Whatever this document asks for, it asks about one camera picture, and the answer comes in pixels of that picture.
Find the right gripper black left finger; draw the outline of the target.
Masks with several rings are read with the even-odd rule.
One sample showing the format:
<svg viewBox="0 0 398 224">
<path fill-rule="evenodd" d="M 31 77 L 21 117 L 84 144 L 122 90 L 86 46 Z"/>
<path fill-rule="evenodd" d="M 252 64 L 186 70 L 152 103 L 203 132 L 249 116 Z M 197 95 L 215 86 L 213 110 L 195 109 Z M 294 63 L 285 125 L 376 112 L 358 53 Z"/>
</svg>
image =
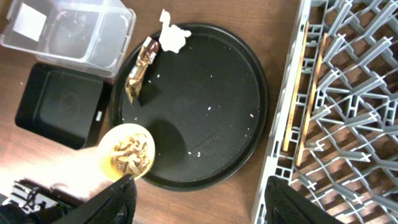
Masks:
<svg viewBox="0 0 398 224">
<path fill-rule="evenodd" d="M 134 177 L 125 175 L 55 224 L 132 224 L 137 205 Z"/>
</svg>

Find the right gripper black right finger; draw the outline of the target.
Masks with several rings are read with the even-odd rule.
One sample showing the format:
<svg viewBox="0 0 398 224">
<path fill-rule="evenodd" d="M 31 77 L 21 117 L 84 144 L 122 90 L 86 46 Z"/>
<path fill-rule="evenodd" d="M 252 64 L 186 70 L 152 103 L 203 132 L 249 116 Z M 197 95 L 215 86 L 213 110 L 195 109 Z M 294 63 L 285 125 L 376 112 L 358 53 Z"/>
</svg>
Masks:
<svg viewBox="0 0 398 224">
<path fill-rule="evenodd" d="M 276 176 L 268 178 L 264 198 L 267 223 L 342 224 Z"/>
</svg>

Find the yellow bowl with food scraps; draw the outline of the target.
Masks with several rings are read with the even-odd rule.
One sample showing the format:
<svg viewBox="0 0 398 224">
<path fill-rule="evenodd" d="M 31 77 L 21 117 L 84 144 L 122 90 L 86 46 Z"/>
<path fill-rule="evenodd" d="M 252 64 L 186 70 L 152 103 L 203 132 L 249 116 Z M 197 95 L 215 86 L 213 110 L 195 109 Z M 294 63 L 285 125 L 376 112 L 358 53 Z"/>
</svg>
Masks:
<svg viewBox="0 0 398 224">
<path fill-rule="evenodd" d="M 108 131 L 98 145 L 99 168 L 113 182 L 127 174 L 146 175 L 155 160 L 155 143 L 146 128 L 121 124 Z"/>
</svg>

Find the wooden chopstick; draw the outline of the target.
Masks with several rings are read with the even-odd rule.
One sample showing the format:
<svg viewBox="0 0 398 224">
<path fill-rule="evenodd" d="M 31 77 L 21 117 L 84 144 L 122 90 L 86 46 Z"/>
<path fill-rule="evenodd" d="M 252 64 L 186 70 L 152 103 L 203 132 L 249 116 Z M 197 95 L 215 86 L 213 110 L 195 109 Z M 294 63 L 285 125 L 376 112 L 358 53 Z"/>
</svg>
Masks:
<svg viewBox="0 0 398 224">
<path fill-rule="evenodd" d="M 320 69 L 321 69 L 321 65 L 322 65 L 323 53 L 325 51 L 326 39 L 327 39 L 327 33 L 324 33 L 323 37 L 322 37 L 322 41 L 320 42 L 320 49 L 319 49 L 317 61 L 315 64 L 312 84 L 310 85 L 310 94 L 308 96 L 307 110 L 305 112 L 305 118 L 304 118 L 304 122 L 303 122 L 303 126 L 302 126 L 301 140 L 300 140 L 300 143 L 298 146 L 298 153 L 297 153 L 297 158 L 295 161 L 295 165 L 297 167 L 299 167 L 302 163 L 303 151 L 304 151 L 305 142 L 306 142 L 306 138 L 307 138 L 307 134 L 308 134 L 308 127 L 309 127 L 309 123 L 310 123 L 315 92 L 317 89 L 317 81 L 318 81 L 318 77 L 319 77 Z"/>
<path fill-rule="evenodd" d="M 297 101 L 297 94 L 299 92 L 299 85 L 300 85 L 300 79 L 301 79 L 302 67 L 303 67 L 303 58 L 305 55 L 305 48 L 306 48 L 307 36 L 308 36 L 308 27 L 309 27 L 309 21 L 307 21 L 306 26 L 305 26 L 305 33 L 304 33 L 303 42 L 302 42 L 302 50 L 301 50 L 301 54 L 300 54 L 300 60 L 299 60 L 299 64 L 298 64 L 297 74 L 295 77 L 295 85 L 294 85 L 294 90 L 293 90 L 293 94 L 292 94 L 292 101 L 290 104 L 289 117 L 287 120 L 287 126 L 286 126 L 286 130 L 285 130 L 285 138 L 284 138 L 284 143 L 283 143 L 283 148 L 282 148 L 282 150 L 284 152 L 288 151 L 289 142 L 290 142 L 291 134 L 292 134 L 292 125 L 293 125 L 293 120 L 294 120 L 295 104 Z"/>
</svg>

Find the brown gold snack wrapper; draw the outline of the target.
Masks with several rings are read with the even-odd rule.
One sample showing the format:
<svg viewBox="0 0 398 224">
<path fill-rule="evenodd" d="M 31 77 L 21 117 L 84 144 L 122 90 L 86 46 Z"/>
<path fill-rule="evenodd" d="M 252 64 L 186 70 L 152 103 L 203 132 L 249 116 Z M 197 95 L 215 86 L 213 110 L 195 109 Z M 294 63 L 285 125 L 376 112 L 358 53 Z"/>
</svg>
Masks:
<svg viewBox="0 0 398 224">
<path fill-rule="evenodd" d="M 147 37 L 138 53 L 136 62 L 126 78 L 125 91 L 131 106 L 138 100 L 144 75 L 159 51 L 160 44 L 151 37 Z"/>
</svg>

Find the white tissue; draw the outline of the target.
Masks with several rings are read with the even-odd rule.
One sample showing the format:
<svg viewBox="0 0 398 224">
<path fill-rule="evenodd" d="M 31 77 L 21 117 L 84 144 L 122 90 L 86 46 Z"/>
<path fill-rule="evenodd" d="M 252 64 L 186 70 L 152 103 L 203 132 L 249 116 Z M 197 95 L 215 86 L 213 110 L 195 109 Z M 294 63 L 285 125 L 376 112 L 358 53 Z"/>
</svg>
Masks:
<svg viewBox="0 0 398 224">
<path fill-rule="evenodd" d="M 186 44 L 186 38 L 191 36 L 189 30 L 183 30 L 175 24 L 170 24 L 170 13 L 165 9 L 160 14 L 159 21 L 162 23 L 162 30 L 159 37 L 163 51 L 171 51 L 178 54 L 180 49 Z"/>
</svg>

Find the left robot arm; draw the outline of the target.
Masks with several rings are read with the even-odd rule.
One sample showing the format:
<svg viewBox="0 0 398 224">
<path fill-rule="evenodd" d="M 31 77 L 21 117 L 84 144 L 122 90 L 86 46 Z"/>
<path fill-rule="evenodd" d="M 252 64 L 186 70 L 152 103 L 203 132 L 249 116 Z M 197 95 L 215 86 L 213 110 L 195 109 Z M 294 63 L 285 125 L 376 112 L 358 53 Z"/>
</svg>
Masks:
<svg viewBox="0 0 398 224">
<path fill-rule="evenodd" d="M 76 209 L 80 201 L 29 180 L 15 181 L 10 196 L 1 196 L 1 224 L 53 223 Z"/>
</svg>

